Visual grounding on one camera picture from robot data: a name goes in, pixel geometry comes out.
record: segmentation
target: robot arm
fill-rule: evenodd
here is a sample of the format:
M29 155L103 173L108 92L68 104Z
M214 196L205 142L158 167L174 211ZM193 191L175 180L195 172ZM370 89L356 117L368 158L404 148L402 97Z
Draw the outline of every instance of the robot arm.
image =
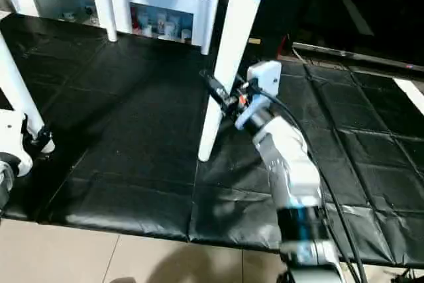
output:
M251 66L248 80L278 92L281 65L261 62ZM249 93L248 82L229 95L213 77L202 72L211 96L238 129L246 129L268 170L282 241L281 259L288 271L278 282L344 283L334 244L322 214L320 175L307 153L302 134L281 116L269 112L270 101Z
M0 212L9 201L15 179L30 172L30 154L37 155L51 139L50 132L45 128L36 139L27 130L27 117L24 114L0 109Z

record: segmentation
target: black mat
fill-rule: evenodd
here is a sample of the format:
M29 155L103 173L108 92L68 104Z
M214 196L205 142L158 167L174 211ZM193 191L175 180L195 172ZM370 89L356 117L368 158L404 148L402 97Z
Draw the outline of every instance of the black mat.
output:
M277 249L249 136L225 121L210 161L196 159L198 48L132 35L111 44L98 28L19 15L0 28L57 145L19 179L6 217ZM388 78L284 64L280 98L304 124L361 257L424 268L424 117L406 95Z

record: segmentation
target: black cable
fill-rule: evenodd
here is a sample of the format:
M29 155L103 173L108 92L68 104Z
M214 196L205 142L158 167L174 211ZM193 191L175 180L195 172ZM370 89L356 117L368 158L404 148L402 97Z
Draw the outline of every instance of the black cable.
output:
M314 165L317 167L319 175L321 176L321 178L324 180L324 183L327 185L327 188L329 189L330 195L333 199L334 205L336 207L337 213L340 217L343 229L346 233L346 237L348 240L348 243L350 245L350 248L352 249L352 253L353 253L353 257L355 259L356 265L358 266L358 271L359 271L359 276L361 279L362 283L368 283L367 279L366 279L366 274L365 274L365 269L364 269L364 265L359 257L359 252L358 252L358 248L356 246L356 243L354 242L353 236L352 236L352 231L350 230L350 227L348 226L348 223L346 222L345 219L345 214L341 208L341 205L338 201L338 199L336 198L336 195L333 191L333 189L330 186L329 181L327 180L327 178L325 177L325 175L322 173L321 169L319 168L317 161L315 160L315 157L313 155L312 152L312 145L306 135L305 130L303 129L303 127L299 124L299 121L294 117L293 113L288 109L287 105L284 104L283 102L281 102L278 98L274 97L273 95L270 95L268 92L264 91L263 89L259 88L259 87L254 87L251 86L250 87L252 90L254 90L256 93L262 94L263 96L267 97L268 99L270 99L272 102L274 102L275 104L278 104L285 112L285 114L289 117L290 121L293 123L293 125L300 131L300 133L303 135L306 145L308 146L308 155L310 157L310 159L312 160L312 162L314 163Z
M330 232L331 237L333 238L334 243L336 244L336 247L338 248L338 250L340 251L340 254L342 255L343 261L346 263L346 265L349 269L349 272L352 275L355 283L361 283L361 281L358 277L358 273L355 271L351 261L349 260L349 257L346 254L346 251L343 249L343 246L340 243L339 237L337 236L336 232L333 229L333 226L330 223L329 212L327 210L327 206L325 205L324 200L323 200L323 210L324 210L325 217L328 221L328 224L327 224L328 230Z

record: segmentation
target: black plastic sheet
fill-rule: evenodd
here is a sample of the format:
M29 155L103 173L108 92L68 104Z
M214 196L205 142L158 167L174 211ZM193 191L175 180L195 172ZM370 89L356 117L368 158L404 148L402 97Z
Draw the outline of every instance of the black plastic sheet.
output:
M110 43L99 28L20 15L0 28L56 143L18 179L6 217L276 251L250 137L224 120L210 161L197 161L198 49L123 34ZM424 117L407 96L389 78L284 63L279 98L307 131L364 261L424 268Z

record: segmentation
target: tiled floor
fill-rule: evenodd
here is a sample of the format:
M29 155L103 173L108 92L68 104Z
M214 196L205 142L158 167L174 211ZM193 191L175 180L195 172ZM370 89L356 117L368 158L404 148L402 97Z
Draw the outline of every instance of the tiled floor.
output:
M269 253L22 221L0 223L0 282L275 283L283 270L279 257ZM366 272L370 283L389 283L403 269L367 266Z

